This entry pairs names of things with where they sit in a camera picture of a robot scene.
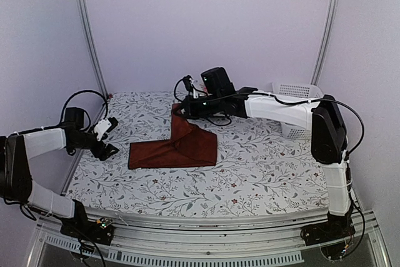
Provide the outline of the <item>dark red towel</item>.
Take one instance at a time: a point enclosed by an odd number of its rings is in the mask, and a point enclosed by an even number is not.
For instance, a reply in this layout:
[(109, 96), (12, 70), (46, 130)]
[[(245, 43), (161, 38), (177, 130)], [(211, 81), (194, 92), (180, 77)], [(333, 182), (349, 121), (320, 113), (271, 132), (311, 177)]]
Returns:
[(218, 158), (218, 137), (177, 115), (171, 108), (169, 139), (130, 144), (129, 169), (195, 168), (214, 166)]

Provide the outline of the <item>white plastic basket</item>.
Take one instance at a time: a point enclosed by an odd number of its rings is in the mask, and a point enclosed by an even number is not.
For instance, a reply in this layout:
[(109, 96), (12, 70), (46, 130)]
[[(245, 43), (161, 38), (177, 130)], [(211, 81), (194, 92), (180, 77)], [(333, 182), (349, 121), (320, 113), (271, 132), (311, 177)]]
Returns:
[[(323, 92), (312, 84), (290, 84), (272, 83), (272, 93), (285, 103), (295, 103), (307, 99), (319, 99)], [(317, 103), (306, 103), (299, 106), (283, 106), (282, 110), (286, 115), (281, 122), (281, 130), (284, 138), (287, 139), (311, 139), (311, 108)]]

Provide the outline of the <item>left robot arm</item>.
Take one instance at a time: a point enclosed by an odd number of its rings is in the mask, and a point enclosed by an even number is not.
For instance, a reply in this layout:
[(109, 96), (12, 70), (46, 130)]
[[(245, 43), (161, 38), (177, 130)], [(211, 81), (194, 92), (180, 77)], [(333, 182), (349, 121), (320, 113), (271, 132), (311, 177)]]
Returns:
[(69, 229), (79, 238), (93, 233), (92, 223), (84, 218), (83, 205), (65, 198), (33, 180), (29, 162), (46, 153), (66, 150), (74, 155), (86, 149), (105, 161), (115, 155), (117, 147), (106, 144), (104, 138), (118, 125), (115, 117), (105, 117), (93, 127), (85, 128), (84, 109), (72, 107), (62, 114), (56, 126), (36, 128), (10, 136), (1, 136), (1, 198), (8, 205), (32, 208), (45, 215), (69, 219)]

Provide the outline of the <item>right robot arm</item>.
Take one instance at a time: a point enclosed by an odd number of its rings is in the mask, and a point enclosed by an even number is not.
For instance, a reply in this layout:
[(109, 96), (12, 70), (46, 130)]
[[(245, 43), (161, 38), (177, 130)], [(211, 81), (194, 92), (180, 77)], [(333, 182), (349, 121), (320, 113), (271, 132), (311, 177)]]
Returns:
[(351, 177), (348, 171), (347, 129), (338, 102), (330, 95), (302, 98), (243, 87), (235, 89), (226, 70), (215, 67), (201, 74), (203, 90), (190, 75), (180, 81), (187, 95), (180, 102), (187, 119), (206, 119), (215, 114), (239, 118), (264, 118), (288, 123), (311, 133), (311, 154), (324, 171), (329, 197), (329, 214), (323, 226), (328, 239), (337, 239), (347, 230), (344, 218), (351, 210)]

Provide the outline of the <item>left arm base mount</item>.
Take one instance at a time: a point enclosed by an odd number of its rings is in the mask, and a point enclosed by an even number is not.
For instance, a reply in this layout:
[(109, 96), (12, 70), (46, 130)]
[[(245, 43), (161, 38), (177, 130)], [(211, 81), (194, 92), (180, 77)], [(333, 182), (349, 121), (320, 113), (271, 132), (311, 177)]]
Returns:
[(102, 217), (96, 221), (88, 219), (84, 205), (76, 200), (72, 218), (60, 218), (60, 233), (76, 239), (110, 246), (114, 237), (113, 220)]

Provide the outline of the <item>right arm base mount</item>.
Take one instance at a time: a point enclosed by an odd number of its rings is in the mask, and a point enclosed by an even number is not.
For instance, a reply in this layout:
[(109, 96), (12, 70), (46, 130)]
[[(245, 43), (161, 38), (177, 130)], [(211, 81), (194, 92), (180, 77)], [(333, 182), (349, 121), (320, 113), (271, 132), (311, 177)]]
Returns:
[(327, 214), (327, 221), (309, 224), (301, 228), (300, 237), (306, 246), (327, 243), (336, 239), (350, 237), (356, 230), (350, 215)]

